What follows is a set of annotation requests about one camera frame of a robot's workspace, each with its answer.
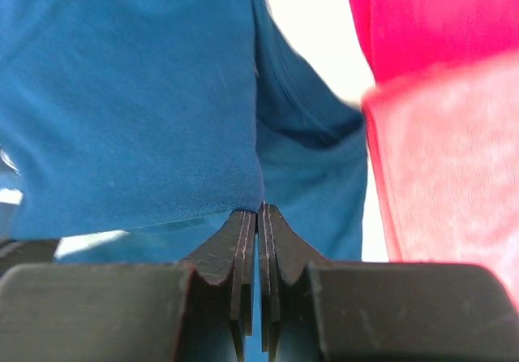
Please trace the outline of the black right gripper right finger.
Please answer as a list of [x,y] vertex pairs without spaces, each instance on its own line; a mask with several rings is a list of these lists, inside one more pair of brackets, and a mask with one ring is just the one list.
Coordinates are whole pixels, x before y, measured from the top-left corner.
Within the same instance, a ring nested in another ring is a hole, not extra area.
[[271,361],[515,361],[518,312],[478,265],[331,261],[279,209],[258,214]]

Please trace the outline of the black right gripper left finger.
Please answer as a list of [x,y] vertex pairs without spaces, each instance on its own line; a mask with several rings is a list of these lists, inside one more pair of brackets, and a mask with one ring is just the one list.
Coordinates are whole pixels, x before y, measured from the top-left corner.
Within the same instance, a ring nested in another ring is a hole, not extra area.
[[1,242],[4,361],[242,361],[256,215],[172,264],[54,264],[54,240]]

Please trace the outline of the blue t-shirt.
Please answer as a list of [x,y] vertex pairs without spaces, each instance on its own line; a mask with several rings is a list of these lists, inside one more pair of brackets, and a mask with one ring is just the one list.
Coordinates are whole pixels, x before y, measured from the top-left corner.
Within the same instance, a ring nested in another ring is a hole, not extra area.
[[16,241],[88,237],[54,264],[172,264],[231,213],[279,209],[324,257],[359,261],[366,124],[289,46],[265,0],[1,0],[1,147]]

